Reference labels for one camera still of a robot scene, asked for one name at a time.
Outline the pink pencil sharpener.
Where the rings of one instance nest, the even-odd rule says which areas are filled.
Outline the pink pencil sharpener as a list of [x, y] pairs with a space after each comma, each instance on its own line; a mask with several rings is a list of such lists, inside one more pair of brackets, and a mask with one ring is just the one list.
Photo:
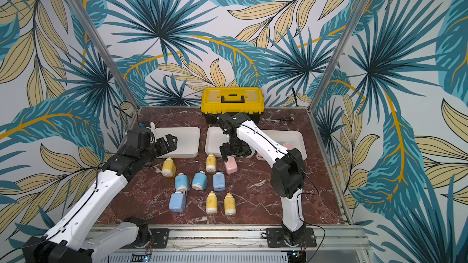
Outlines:
[[228, 174], [234, 174], [238, 171], [238, 165], [236, 163], [235, 157], [231, 156], [227, 158], [225, 162], [225, 169]]
[[293, 149], [293, 146], [289, 143], [285, 143], [283, 144], [284, 147], [286, 147], [288, 150], [292, 150]]

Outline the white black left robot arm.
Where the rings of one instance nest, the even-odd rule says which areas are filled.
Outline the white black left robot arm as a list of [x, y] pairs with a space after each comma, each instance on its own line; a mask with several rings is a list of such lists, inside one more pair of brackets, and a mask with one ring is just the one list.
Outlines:
[[28, 263], [98, 263], [130, 244], [148, 249], [154, 237], [145, 220], [130, 217], [94, 239], [87, 236], [109, 203], [147, 163], [175, 151], [177, 138], [155, 138], [147, 127], [129, 130], [125, 144], [110, 157], [90, 189], [42, 237], [23, 246]]

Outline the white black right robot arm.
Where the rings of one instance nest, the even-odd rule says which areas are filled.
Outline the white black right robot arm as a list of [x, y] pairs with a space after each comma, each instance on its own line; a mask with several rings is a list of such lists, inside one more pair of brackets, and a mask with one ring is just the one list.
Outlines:
[[233, 116], [225, 113], [216, 118], [216, 123], [229, 137], [229, 141], [219, 147], [225, 162], [231, 157], [247, 157], [254, 150], [270, 165], [270, 183], [282, 203], [285, 243], [300, 244], [307, 228], [302, 212], [305, 168], [301, 152], [274, 141], [246, 113]]

